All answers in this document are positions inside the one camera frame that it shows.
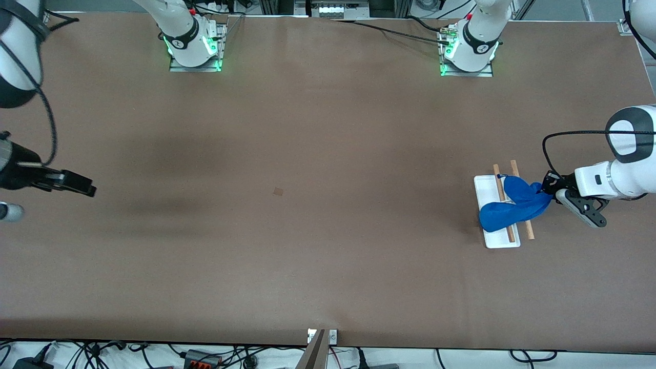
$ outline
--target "white floor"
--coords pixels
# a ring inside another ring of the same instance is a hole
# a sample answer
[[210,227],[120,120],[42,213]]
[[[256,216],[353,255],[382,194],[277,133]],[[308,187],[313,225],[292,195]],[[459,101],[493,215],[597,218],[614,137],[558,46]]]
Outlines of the white floor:
[[[0,368],[13,368],[16,360],[23,357],[34,357],[47,342],[16,342],[11,343],[12,349],[6,362]],[[174,345],[178,351],[195,349],[206,353],[221,353],[231,351],[230,346]],[[72,343],[56,343],[48,351],[46,362],[56,369],[64,369],[77,350]],[[358,352],[349,347],[339,347],[337,351],[342,369],[359,364]],[[433,349],[376,349],[363,348],[369,366],[382,364],[397,364],[400,369],[440,369],[436,352]],[[485,369],[528,369],[528,364],[514,361],[508,351],[490,350],[440,350],[446,369],[485,368]],[[548,356],[546,353],[529,352],[533,358]],[[146,355],[153,367],[182,368],[183,360],[164,344],[151,345],[146,349]],[[302,355],[301,350],[279,351],[269,349],[257,354],[258,369],[294,368]],[[131,352],[128,349],[118,351],[110,348],[102,352],[101,358],[109,369],[148,369],[141,352]],[[330,355],[327,369],[338,369],[337,362]],[[76,368],[84,369],[85,359],[80,359]],[[536,369],[541,368],[656,368],[656,355],[631,354],[598,354],[598,353],[558,353],[558,356],[544,363],[536,363]]]

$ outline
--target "brown table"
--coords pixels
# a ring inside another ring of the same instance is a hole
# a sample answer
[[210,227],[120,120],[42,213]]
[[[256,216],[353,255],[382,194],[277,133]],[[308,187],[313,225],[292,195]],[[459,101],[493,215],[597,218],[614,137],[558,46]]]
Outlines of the brown table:
[[[45,91],[54,166],[98,193],[2,192],[27,215],[0,225],[0,336],[653,351],[651,196],[603,230],[552,204],[493,251],[472,182],[511,159],[539,181],[546,134],[654,102],[614,24],[511,23],[495,77],[467,79],[434,45],[301,18],[245,19],[222,72],[174,74],[147,14],[80,18],[43,45]],[[0,114],[46,156],[38,99]],[[603,137],[550,152],[611,158]]]

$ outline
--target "table surface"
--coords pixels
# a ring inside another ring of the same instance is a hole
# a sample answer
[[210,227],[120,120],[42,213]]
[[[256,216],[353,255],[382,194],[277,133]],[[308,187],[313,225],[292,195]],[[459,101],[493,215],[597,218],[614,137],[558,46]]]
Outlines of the table surface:
[[[651,196],[603,230],[552,204],[518,249],[477,222],[474,175],[539,181],[545,135],[654,102],[614,24],[510,23],[495,77],[457,78],[433,44],[303,18],[244,19],[222,72],[169,73],[147,14],[80,18],[43,45],[44,88],[54,167],[98,192],[2,193],[27,215],[0,226],[0,336],[653,351]],[[38,99],[0,117],[46,156]],[[549,149],[563,173],[611,158]]]

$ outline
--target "white tray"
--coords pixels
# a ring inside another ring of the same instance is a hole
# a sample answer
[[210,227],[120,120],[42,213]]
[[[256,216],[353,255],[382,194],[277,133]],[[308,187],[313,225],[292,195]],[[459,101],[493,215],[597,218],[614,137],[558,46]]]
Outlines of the white tray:
[[[497,191],[497,180],[494,178],[494,175],[475,176],[474,188],[476,189],[476,199],[478,200],[479,210],[485,204],[501,201],[499,198],[499,191]],[[489,249],[518,248],[522,243],[520,242],[520,234],[517,231],[517,224],[513,224],[511,227],[512,232],[515,234],[515,242],[510,242],[508,239],[508,232],[505,228],[495,232],[487,232],[483,230],[485,246]]]

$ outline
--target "metal post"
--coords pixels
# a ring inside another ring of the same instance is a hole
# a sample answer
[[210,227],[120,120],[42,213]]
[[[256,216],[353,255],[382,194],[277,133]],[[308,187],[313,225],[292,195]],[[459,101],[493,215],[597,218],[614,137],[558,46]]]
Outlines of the metal post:
[[328,330],[318,330],[300,357],[296,369],[326,369],[330,344]]
[[590,8],[590,0],[581,0],[581,7],[583,8],[585,20],[594,22],[594,15],[592,14],[592,9]]

